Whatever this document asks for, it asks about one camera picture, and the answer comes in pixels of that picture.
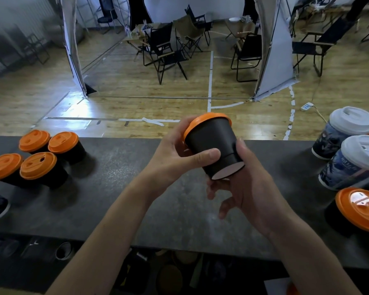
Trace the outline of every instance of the white bowl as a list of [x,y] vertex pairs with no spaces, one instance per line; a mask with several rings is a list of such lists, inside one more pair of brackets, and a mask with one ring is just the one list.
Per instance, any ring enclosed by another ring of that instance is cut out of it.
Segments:
[[236,23],[236,22],[240,21],[240,18],[230,18],[229,21],[233,22],[233,23]]

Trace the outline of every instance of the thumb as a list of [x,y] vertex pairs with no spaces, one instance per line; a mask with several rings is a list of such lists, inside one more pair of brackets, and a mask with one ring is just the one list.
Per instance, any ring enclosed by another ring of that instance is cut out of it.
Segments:
[[264,169],[257,156],[247,148],[242,139],[238,139],[236,141],[236,152],[242,158],[250,173],[259,172],[261,169]]
[[217,148],[209,149],[192,156],[183,157],[183,167],[186,171],[201,168],[217,162],[220,158],[220,150]]

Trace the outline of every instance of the person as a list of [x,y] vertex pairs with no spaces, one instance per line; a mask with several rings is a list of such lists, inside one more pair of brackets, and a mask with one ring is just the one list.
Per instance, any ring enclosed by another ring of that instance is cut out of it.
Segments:
[[[196,116],[184,118],[158,146],[145,169],[123,190],[46,295],[105,295],[116,280],[131,241],[148,208],[181,175],[216,162],[218,149],[189,155],[183,133]],[[271,175],[243,140],[236,150],[245,167],[229,180],[207,180],[207,198],[229,190],[221,221],[233,208],[275,247],[301,295],[359,295],[338,259],[290,208]]]

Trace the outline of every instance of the hand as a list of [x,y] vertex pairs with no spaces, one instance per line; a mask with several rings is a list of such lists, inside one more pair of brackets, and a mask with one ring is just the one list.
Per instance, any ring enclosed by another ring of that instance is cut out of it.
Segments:
[[219,189],[228,190],[232,197],[221,203],[219,218],[224,219],[230,209],[238,207],[249,222],[264,236],[281,230],[288,220],[296,218],[275,185],[271,175],[262,167],[256,155],[238,140],[236,150],[245,167],[228,180],[212,181],[208,178],[207,197],[215,198]]
[[220,150],[213,148],[192,155],[183,142],[183,134],[190,122],[198,116],[182,119],[158,145],[148,165],[135,179],[150,194],[150,203],[159,197],[179,177],[189,170],[208,166],[220,158]]

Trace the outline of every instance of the beige canvas chair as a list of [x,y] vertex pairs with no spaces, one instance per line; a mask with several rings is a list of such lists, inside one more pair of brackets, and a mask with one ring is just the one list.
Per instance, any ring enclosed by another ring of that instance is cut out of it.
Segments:
[[179,42],[181,44],[180,49],[183,49],[190,58],[194,55],[196,49],[202,51],[198,43],[204,35],[205,28],[198,29],[194,26],[189,15],[185,15],[182,18],[173,21],[173,26],[175,27],[176,47],[178,47]]

